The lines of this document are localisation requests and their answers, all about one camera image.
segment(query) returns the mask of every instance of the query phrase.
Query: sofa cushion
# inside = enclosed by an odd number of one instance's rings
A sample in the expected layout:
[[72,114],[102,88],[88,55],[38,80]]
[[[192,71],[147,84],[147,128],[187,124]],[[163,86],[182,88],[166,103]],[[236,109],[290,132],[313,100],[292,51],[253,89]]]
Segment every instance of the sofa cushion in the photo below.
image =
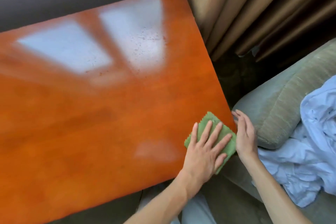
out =
[[258,145],[279,148],[300,121],[300,103],[336,74],[336,39],[245,95],[234,106],[246,113],[258,134]]
[[[256,187],[252,184],[251,176],[237,155],[228,160],[219,175],[223,175],[251,196],[262,201]],[[313,223],[335,223],[335,207],[336,196],[321,191],[312,204],[300,209]]]

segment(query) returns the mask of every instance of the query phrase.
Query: forearm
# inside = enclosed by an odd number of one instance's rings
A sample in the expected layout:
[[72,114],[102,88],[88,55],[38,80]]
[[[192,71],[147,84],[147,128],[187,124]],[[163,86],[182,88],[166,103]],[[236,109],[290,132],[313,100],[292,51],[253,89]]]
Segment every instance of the forearm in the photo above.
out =
[[173,182],[125,224],[168,224],[187,204],[187,177],[180,173]]
[[257,156],[242,161],[252,176],[274,224],[311,224]]

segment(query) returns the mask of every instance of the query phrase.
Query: left hand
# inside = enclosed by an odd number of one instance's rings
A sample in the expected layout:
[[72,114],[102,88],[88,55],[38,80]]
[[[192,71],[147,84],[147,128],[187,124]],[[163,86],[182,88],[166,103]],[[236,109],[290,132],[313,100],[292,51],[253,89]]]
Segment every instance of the left hand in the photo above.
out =
[[209,121],[198,142],[198,124],[195,123],[192,128],[190,144],[184,159],[183,168],[180,172],[180,175],[185,175],[187,179],[189,179],[189,198],[196,195],[202,185],[212,177],[227,157],[227,154],[220,154],[220,152],[228,144],[232,135],[227,134],[216,146],[213,147],[223,124],[221,122],[218,123],[209,137],[211,127],[212,121]]

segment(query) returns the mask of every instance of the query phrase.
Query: curtain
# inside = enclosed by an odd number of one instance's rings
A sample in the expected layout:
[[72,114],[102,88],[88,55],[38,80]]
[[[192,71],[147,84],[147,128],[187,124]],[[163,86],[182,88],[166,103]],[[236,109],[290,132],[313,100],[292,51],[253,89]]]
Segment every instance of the curtain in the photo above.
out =
[[336,14],[336,0],[189,0],[213,61],[278,53]]

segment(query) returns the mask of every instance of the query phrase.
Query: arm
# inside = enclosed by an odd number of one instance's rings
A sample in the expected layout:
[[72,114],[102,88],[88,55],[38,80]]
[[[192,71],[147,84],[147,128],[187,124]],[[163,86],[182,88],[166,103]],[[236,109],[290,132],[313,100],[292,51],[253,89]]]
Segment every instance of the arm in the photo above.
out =
[[232,112],[232,114],[238,118],[237,153],[252,176],[273,223],[312,224],[260,161],[256,135],[249,117],[238,110]]
[[222,126],[219,123],[209,137],[212,122],[208,122],[197,142],[198,124],[194,124],[182,170],[163,192],[125,224],[168,224],[181,212],[187,201],[196,195],[226,158],[226,154],[219,153],[229,142],[231,134],[212,147]]

